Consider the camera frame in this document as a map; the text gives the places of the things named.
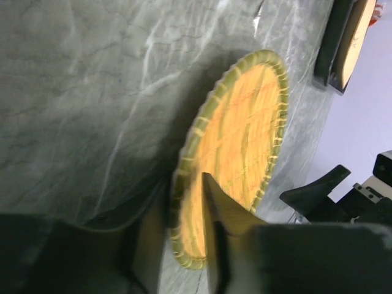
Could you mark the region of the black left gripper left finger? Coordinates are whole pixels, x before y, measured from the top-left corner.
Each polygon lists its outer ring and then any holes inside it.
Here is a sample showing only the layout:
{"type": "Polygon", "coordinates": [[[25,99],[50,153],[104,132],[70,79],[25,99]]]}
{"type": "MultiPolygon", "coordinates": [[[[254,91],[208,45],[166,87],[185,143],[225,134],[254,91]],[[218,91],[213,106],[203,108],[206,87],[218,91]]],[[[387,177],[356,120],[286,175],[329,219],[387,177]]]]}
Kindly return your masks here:
{"type": "Polygon", "coordinates": [[[1,215],[2,293],[157,293],[164,210],[121,211],[76,226],[53,217],[1,215]]]}

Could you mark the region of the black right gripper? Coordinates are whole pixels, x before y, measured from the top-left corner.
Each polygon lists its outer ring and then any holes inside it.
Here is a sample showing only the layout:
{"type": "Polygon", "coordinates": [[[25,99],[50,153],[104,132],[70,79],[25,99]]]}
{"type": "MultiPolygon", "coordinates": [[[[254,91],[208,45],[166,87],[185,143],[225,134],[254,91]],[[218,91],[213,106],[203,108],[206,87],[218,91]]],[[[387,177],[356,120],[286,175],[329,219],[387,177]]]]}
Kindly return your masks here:
{"type": "Polygon", "coordinates": [[[391,199],[373,188],[356,183],[337,203],[329,198],[332,190],[351,172],[337,165],[318,180],[287,190],[280,199],[308,222],[391,223],[391,199]]]}

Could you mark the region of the woven bamboo round plate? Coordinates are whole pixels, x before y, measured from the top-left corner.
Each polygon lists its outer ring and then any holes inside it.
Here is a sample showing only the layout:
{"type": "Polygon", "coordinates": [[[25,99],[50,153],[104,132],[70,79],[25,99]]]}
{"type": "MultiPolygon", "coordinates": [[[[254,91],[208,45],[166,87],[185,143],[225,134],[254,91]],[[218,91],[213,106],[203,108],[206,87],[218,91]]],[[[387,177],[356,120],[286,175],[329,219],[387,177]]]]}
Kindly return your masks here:
{"type": "Polygon", "coordinates": [[[250,212],[258,208],[284,139],[287,69],[274,51],[239,59],[216,82],[186,135],[173,173],[169,232],[177,262],[206,265],[202,173],[250,212]]]}

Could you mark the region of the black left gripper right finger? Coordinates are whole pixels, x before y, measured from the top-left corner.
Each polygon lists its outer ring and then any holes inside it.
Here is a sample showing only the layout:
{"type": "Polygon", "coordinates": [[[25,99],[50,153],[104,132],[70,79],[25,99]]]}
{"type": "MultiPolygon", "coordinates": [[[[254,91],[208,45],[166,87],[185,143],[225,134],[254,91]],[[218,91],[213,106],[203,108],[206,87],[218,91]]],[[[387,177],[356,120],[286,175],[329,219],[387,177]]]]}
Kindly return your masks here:
{"type": "Polygon", "coordinates": [[[210,293],[390,293],[391,228],[267,224],[202,175],[210,293]]]}

